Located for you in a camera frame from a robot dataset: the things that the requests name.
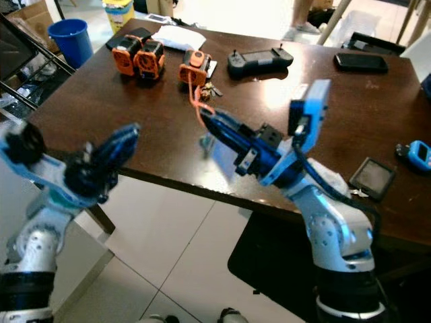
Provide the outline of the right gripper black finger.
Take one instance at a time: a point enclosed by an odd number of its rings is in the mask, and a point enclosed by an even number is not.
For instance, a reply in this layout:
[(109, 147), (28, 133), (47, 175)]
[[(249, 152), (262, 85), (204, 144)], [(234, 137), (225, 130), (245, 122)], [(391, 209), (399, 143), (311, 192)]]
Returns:
[(246, 147), (227, 147), (218, 139), (213, 145), (213, 158), (220, 166), (235, 166), (237, 157), (241, 158), (245, 154)]
[(227, 147), (259, 146), (255, 132), (223, 110), (200, 110), (198, 116), (210, 135)]

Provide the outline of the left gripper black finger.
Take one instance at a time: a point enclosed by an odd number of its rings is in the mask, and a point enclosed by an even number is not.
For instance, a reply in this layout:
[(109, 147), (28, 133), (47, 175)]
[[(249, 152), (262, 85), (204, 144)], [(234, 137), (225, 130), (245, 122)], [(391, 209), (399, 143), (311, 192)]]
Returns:
[[(141, 132), (141, 126), (138, 123), (130, 123), (129, 125), (120, 127), (112, 133), (108, 139), (139, 139), (139, 132)], [(104, 143), (99, 145), (92, 153), (92, 160), (95, 162), (104, 162)]]
[(138, 139), (108, 139), (104, 143), (104, 177), (116, 175), (135, 154)]

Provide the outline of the keys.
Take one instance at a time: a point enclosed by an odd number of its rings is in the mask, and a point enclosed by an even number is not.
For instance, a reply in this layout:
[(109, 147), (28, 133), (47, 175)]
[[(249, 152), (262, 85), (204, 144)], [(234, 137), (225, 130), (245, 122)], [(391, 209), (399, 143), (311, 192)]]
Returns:
[(202, 127), (205, 127), (201, 113), (207, 112), (209, 113), (210, 116), (215, 116), (218, 113), (218, 111), (216, 111), (215, 108), (212, 108), (211, 106), (204, 104), (203, 102), (200, 101), (199, 95), (201, 94), (201, 90), (192, 84), (191, 76), (192, 76), (191, 73), (189, 73), (186, 76), (188, 81), (187, 84), (189, 87), (189, 101), (192, 107), (194, 107), (194, 109), (196, 110), (196, 117), (197, 117), (198, 123)]

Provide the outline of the small teal key fob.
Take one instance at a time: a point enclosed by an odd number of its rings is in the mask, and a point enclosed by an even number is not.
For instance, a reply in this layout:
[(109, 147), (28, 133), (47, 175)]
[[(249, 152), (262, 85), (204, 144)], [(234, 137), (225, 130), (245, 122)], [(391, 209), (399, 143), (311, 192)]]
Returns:
[(202, 149), (204, 154), (210, 154), (210, 151), (212, 151), (215, 142), (216, 139), (213, 137), (212, 133), (206, 133), (206, 135), (198, 139), (198, 145), (200, 145), (200, 148)]

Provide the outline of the brown wooden table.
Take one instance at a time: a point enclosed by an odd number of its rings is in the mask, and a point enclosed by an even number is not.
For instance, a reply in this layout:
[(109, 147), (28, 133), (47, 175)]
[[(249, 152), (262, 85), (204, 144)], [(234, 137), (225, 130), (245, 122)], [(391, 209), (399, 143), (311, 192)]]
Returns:
[[(336, 47), (206, 30), (203, 52), (218, 68), (213, 84), (221, 95), (213, 107), (256, 129), (267, 123), (286, 132), (288, 107), (296, 86), (317, 78), (333, 81), (321, 134), (308, 156), (345, 178), (366, 157), (396, 172), (384, 200), (376, 204), (382, 216), (380, 246), (431, 252), (431, 175), (410, 170), (395, 155), (396, 144), (424, 141), (431, 145), (431, 102), (407, 58), (386, 55), (388, 73), (345, 73), (333, 62)], [(286, 69), (233, 78), (230, 53), (283, 46), (294, 62)], [(118, 127), (141, 125), (135, 156), (121, 169), (132, 178), (175, 188), (254, 212), (300, 223), (296, 207), (276, 188), (262, 187), (252, 176), (226, 180), (203, 156), (198, 123), (178, 67), (184, 55), (166, 53), (166, 71), (154, 84), (118, 73), (112, 53), (99, 46), (34, 114), (52, 153), (73, 153), (87, 141), (101, 143)]]

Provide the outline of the black handheld controller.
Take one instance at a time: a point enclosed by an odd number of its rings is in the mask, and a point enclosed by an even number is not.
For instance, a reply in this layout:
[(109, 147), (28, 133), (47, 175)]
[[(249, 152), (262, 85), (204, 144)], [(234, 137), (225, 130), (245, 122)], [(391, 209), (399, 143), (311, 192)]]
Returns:
[(228, 74), (233, 78), (255, 76), (286, 69), (293, 62), (294, 57), (283, 46), (253, 52), (234, 50), (228, 56)]

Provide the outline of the orange and black device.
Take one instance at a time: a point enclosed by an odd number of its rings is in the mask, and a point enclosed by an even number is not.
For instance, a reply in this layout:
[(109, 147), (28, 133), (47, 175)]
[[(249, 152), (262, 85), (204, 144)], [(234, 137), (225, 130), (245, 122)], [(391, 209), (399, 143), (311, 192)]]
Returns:
[(133, 57), (139, 76), (158, 80), (164, 72), (164, 44), (159, 40), (146, 40)]
[(119, 46), (112, 49), (112, 56), (119, 73), (135, 77), (138, 74), (135, 66), (135, 55), (141, 50), (142, 42), (133, 36), (126, 36)]

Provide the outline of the white paper sheet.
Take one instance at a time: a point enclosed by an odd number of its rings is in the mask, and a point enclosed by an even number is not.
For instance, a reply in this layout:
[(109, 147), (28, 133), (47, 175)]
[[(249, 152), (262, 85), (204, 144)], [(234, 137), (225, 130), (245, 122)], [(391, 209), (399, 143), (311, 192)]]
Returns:
[(197, 51), (206, 41), (206, 37), (202, 34), (179, 26), (162, 26), (152, 35), (152, 38), (162, 42), (166, 47), (180, 51)]

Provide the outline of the flat black pouch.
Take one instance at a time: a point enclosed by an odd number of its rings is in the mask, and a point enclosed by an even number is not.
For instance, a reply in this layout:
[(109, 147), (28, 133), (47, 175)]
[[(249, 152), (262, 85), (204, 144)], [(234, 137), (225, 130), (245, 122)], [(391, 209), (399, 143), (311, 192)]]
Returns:
[(106, 42), (105, 47), (108, 50), (111, 50), (114, 47), (119, 46), (121, 41), (123, 41), (126, 36), (133, 36), (141, 41), (146, 41), (147, 39), (152, 37), (152, 34), (153, 33), (147, 30), (147, 28), (136, 28), (135, 30), (131, 30), (128, 32), (118, 32)]

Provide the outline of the blue plastic bucket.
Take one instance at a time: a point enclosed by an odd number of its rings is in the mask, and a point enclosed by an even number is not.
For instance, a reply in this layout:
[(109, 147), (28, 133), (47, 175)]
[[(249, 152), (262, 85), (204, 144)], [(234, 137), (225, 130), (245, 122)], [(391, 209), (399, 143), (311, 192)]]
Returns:
[(84, 20), (73, 18), (55, 22), (47, 28), (47, 34), (74, 69), (82, 67), (94, 53)]

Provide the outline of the small black square pad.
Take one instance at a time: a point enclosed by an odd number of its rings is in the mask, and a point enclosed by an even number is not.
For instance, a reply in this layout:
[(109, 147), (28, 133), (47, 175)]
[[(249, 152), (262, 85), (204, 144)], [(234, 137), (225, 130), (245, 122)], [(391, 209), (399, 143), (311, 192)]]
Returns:
[(366, 157), (354, 175), (349, 178), (349, 184), (375, 202), (382, 202), (395, 176), (394, 170)]

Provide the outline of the black floor mat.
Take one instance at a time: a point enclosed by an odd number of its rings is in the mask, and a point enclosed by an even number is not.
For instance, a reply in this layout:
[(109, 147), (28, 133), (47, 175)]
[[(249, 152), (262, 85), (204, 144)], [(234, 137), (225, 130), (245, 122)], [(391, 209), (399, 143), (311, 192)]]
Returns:
[[(403, 323), (431, 323), (431, 268), (386, 281), (384, 274), (420, 260), (391, 248), (374, 249), (376, 271)], [(315, 267), (301, 224), (250, 212), (228, 259), (228, 270), (300, 320), (319, 323), (315, 313)]]

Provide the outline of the person's feet in shoes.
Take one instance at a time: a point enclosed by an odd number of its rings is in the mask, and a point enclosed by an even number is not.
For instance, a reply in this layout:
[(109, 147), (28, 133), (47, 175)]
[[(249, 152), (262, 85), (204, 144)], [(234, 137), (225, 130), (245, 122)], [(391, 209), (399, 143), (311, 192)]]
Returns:
[(294, 0), (292, 21), (284, 39), (293, 40), (297, 34), (305, 33), (319, 35), (321, 31), (308, 21), (308, 15), (313, 7), (314, 0)]

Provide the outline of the yellow printed container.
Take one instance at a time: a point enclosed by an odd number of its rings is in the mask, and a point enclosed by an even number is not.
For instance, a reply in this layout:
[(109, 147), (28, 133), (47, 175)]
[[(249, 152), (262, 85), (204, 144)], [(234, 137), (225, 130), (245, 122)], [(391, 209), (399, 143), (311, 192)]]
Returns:
[(114, 33), (135, 17), (133, 0), (102, 0), (102, 6)]

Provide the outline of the black folding chair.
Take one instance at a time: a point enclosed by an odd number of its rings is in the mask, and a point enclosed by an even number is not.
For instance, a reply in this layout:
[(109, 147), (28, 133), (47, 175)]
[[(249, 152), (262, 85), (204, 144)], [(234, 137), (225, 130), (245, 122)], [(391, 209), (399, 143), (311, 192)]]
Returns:
[(0, 15), (1, 108), (24, 119), (76, 71), (17, 21)]

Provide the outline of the black smartphone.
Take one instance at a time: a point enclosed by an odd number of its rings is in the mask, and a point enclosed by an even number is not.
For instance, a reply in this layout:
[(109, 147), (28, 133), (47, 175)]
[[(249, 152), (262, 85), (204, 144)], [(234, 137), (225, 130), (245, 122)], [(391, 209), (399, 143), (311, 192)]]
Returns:
[(386, 61), (379, 55), (366, 53), (336, 53), (333, 62), (340, 71), (350, 73), (388, 73)]

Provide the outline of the slanted wooden leg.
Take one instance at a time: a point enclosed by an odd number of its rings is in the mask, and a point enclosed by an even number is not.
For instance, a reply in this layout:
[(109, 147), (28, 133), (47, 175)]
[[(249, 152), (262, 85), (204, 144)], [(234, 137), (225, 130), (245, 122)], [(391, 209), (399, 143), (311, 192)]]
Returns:
[(345, 10), (347, 9), (347, 7), (352, 1), (353, 0), (339, 1), (338, 6), (335, 9), (335, 12), (333, 12), (333, 15), (327, 22), (326, 28), (323, 28), (323, 31), (321, 31), (321, 35), (317, 39), (317, 45), (323, 46), (326, 43), (327, 39), (329, 39), (330, 35), (335, 30), (335, 27), (338, 24), (338, 22), (341, 21), (343, 13), (345, 12)]

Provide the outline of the brown cardboard box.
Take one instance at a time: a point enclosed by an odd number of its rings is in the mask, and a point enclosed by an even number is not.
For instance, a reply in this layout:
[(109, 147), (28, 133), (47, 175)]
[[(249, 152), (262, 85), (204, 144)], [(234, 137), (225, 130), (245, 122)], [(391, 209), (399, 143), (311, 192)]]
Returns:
[(47, 34), (47, 28), (55, 22), (51, 9), (53, 0), (28, 0), (28, 5), (6, 15), (6, 18), (20, 18), (31, 30), (38, 34)]

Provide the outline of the small blue gadget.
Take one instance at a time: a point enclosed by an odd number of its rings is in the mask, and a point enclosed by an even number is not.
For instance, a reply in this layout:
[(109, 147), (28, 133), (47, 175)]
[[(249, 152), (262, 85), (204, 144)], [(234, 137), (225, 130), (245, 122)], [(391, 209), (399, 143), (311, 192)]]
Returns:
[(398, 160), (406, 163), (415, 172), (431, 172), (431, 147), (421, 139), (407, 144), (396, 144), (395, 154)]

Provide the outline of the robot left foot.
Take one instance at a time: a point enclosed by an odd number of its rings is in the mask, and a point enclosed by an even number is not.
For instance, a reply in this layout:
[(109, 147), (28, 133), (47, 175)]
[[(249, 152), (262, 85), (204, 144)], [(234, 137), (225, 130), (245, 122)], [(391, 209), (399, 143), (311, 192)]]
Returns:
[(144, 318), (138, 320), (136, 323), (178, 323), (178, 317), (175, 315), (151, 314), (145, 315)]

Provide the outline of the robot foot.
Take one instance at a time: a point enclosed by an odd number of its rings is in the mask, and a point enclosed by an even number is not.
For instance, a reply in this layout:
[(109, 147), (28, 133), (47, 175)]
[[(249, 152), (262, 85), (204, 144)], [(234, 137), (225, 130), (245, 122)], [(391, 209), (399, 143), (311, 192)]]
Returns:
[(218, 323), (249, 323), (249, 320), (234, 308), (224, 308), (221, 311)]
[(151, 314), (145, 315), (144, 318), (138, 320), (136, 323), (178, 323), (178, 317), (175, 315)]

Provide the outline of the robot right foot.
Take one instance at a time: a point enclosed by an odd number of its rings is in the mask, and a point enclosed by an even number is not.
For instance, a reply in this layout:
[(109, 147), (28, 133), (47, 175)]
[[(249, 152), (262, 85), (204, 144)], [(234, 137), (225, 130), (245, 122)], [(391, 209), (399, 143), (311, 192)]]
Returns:
[(221, 311), (218, 323), (249, 323), (249, 320), (234, 308), (224, 308)]

